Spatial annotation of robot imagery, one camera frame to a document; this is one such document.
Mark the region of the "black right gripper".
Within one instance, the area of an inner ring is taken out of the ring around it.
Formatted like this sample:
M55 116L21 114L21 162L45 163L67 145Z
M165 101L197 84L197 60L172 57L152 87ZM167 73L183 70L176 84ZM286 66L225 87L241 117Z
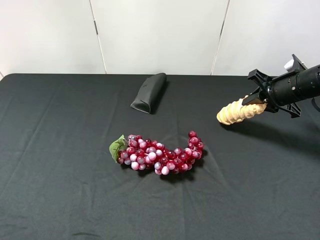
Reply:
M254 81L257 88L242 100L242 105L266 103L266 112L277 113L282 110L289 113L292 118L300 117L301 109L297 105L300 100L295 95L297 74L298 72L292 71L277 77L271 77L258 69L251 71L247 78Z

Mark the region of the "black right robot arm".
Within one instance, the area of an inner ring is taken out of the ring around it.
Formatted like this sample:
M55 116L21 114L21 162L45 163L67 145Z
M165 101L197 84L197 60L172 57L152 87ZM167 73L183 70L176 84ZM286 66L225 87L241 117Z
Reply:
M291 118L301 116L297 103L311 99L312 106L319 111L316 97L320 96L320 66L296 68L277 77L268 76L255 69L248 75L258 88L246 97L242 104L267 104L265 110L277 113L279 110L290 114Z

